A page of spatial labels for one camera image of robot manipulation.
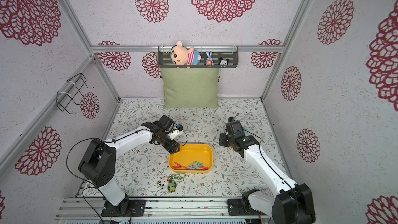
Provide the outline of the yellow plastic storage box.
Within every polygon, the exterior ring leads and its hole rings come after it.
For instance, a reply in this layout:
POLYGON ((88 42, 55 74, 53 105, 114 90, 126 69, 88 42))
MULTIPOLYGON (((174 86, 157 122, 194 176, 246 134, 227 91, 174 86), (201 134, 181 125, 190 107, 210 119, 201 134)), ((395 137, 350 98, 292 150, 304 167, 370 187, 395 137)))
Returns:
POLYGON ((214 164, 213 150, 207 144, 186 144, 181 147, 180 152, 170 155, 169 157, 169 168, 176 173, 208 173, 214 164), (189 166, 194 161, 202 163, 205 167, 208 167, 207 171, 186 171, 186 170, 175 170, 172 166, 175 162, 182 166, 189 166))

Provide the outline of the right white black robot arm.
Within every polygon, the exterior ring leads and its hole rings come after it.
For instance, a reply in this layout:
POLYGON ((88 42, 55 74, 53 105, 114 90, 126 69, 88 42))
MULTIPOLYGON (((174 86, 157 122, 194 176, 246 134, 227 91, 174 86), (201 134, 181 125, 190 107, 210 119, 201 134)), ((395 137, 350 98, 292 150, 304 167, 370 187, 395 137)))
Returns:
POLYGON ((313 224, 316 213, 313 194, 306 184, 298 185, 266 155, 260 145, 261 138, 244 130, 240 121, 231 117, 226 131, 221 133, 219 144, 231 147, 250 163, 272 194, 253 189, 242 194, 241 199, 227 201, 229 215, 264 214, 274 224, 313 224))

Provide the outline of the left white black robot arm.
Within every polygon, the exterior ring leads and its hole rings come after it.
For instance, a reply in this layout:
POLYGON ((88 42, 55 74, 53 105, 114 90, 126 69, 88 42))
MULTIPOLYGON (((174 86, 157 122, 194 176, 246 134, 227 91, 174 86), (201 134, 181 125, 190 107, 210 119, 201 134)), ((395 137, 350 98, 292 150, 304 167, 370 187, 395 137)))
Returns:
POLYGON ((78 170, 100 191, 107 203, 120 207, 129 197, 115 178, 119 157, 143 144, 161 145, 171 155, 178 153, 181 145, 175 139, 181 133, 183 126, 163 115, 160 120, 147 121, 119 137, 94 139, 89 144, 78 170))

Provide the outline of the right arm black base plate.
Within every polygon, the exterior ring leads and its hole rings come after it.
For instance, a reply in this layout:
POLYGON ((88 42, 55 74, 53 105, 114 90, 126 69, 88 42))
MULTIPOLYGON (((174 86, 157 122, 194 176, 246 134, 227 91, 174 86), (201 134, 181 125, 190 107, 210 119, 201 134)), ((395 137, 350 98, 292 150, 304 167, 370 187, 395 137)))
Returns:
POLYGON ((272 215, 270 201, 259 197, 227 199, 227 205, 230 216, 272 215))

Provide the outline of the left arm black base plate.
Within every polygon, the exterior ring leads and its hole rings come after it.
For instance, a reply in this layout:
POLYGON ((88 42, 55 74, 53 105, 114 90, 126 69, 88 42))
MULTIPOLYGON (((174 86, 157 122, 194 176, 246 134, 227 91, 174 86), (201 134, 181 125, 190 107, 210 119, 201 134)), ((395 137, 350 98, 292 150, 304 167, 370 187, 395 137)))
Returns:
POLYGON ((113 206, 105 201, 102 217, 143 217, 146 200, 123 200, 119 205, 113 206))

